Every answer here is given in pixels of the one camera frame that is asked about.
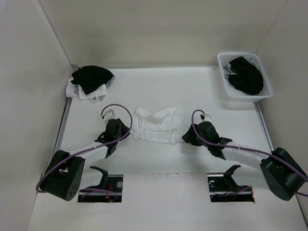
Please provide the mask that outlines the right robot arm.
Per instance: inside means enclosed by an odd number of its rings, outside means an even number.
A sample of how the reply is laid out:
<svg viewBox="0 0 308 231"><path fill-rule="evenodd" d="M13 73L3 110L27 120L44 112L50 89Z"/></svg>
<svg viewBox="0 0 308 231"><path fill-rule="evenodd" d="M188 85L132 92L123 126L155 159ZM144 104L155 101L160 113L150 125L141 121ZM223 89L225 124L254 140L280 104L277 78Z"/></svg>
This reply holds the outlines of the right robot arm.
<svg viewBox="0 0 308 231"><path fill-rule="evenodd" d="M192 124L182 139L193 146L206 147L214 157L258 170L265 181L261 187L284 201L289 201L308 181L306 173L285 149L267 153L239 146L232 139L219 136L211 122Z"/></svg>

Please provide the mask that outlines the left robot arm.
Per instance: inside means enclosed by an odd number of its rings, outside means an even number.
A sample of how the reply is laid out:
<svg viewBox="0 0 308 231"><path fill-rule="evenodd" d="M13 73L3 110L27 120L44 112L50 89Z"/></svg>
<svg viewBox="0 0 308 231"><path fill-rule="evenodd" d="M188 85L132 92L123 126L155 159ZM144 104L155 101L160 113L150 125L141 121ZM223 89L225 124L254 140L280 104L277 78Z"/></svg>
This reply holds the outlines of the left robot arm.
<svg viewBox="0 0 308 231"><path fill-rule="evenodd" d="M130 135L127 127L119 118L110 119L105 131L89 146L76 153L58 150L53 155L43 177L37 184L39 193L49 193L65 201L71 201L79 190L103 192L108 186L108 172L92 164L107 159L116 151L117 144ZM99 171L91 185L80 186L85 168Z"/></svg>

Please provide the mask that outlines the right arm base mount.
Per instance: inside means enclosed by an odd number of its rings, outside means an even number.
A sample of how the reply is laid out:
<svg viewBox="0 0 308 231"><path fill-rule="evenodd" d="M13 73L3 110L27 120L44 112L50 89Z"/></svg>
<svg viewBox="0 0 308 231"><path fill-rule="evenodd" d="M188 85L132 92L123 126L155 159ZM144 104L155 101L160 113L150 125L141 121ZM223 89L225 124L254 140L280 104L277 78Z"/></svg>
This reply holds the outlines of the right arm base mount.
<svg viewBox="0 0 308 231"><path fill-rule="evenodd" d="M252 187L237 185L232 178L233 173L240 167L240 165L233 165L225 172L207 175L211 202L255 202Z"/></svg>

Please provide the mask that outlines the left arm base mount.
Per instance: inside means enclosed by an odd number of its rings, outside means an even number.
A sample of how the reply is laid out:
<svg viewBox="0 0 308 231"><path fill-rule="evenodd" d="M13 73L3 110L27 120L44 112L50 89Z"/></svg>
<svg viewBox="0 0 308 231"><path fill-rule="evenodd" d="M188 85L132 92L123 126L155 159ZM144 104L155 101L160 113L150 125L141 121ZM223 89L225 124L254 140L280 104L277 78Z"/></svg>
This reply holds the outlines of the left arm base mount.
<svg viewBox="0 0 308 231"><path fill-rule="evenodd" d="M124 176L91 166L82 175L78 191L79 203L121 203Z"/></svg>

